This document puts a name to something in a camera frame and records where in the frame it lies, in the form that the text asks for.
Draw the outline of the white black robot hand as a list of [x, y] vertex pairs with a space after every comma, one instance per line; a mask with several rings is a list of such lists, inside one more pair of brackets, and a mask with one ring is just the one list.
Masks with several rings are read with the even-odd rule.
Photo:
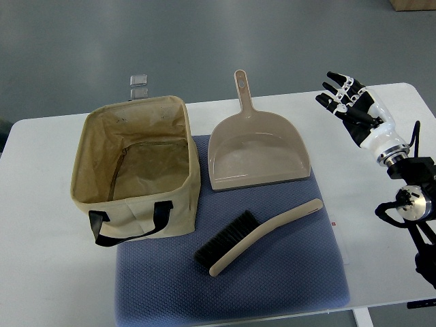
[[378, 96], [351, 76], [335, 72], [326, 75], [337, 86], [323, 82], [326, 92], [315, 99], [342, 120], [354, 143], [388, 168], [408, 158], [410, 145], [397, 134], [394, 119]]

